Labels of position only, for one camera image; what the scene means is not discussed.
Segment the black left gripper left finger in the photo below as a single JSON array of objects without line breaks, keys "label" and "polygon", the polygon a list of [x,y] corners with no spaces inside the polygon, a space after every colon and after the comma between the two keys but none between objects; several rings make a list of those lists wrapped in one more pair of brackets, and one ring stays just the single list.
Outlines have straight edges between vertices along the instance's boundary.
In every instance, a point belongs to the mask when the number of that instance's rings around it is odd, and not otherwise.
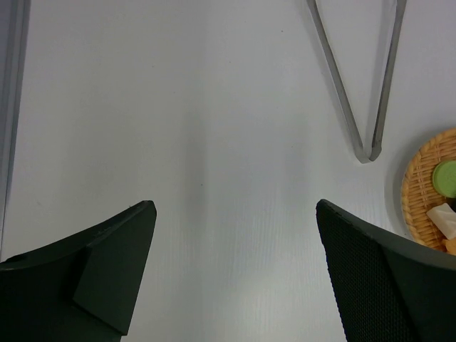
[{"label": "black left gripper left finger", "polygon": [[156,223],[142,201],[1,263],[2,341],[120,341],[128,334]]}]

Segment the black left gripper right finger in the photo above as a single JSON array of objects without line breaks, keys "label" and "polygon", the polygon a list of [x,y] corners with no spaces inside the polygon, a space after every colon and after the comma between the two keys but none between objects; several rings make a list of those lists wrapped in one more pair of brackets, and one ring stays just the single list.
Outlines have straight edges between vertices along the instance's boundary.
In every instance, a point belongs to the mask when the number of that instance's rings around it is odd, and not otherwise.
[{"label": "black left gripper right finger", "polygon": [[347,341],[454,341],[455,257],[326,199],[316,221]]}]

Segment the white cheese block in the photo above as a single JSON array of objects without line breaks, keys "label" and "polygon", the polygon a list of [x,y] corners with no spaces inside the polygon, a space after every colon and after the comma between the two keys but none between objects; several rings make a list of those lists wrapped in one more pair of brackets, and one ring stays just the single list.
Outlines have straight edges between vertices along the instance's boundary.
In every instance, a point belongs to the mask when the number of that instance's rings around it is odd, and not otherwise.
[{"label": "white cheese block", "polygon": [[427,216],[446,239],[455,238],[455,211],[448,203],[433,207],[427,212]]}]

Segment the steel serving tongs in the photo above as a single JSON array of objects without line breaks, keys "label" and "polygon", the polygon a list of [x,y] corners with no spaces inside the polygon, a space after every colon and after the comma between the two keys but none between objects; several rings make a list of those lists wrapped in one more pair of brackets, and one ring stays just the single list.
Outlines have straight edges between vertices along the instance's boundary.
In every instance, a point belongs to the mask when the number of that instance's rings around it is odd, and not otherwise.
[{"label": "steel serving tongs", "polygon": [[326,35],[326,31],[318,10],[317,2],[307,2],[307,6],[311,13],[313,24],[316,28],[318,39],[323,49],[323,54],[326,59],[331,79],[335,87],[336,94],[338,96],[338,101],[346,122],[348,134],[350,136],[351,143],[353,146],[354,155],[356,156],[356,159],[362,164],[366,164],[377,160],[377,158],[382,152],[383,133],[385,128],[386,114],[388,111],[390,89],[393,81],[395,60],[398,52],[400,32],[403,25],[403,17],[405,15],[406,4],[406,1],[396,1],[395,3],[393,29],[390,38],[388,55],[385,62],[383,82],[380,91],[377,114],[375,118],[375,127],[373,131],[371,152],[368,155],[364,151],[361,135],[356,125],[356,119],[353,115],[351,104],[349,102],[348,95],[343,84],[343,79],[339,72],[335,56],[333,54],[331,45],[328,41],[328,37]]}]

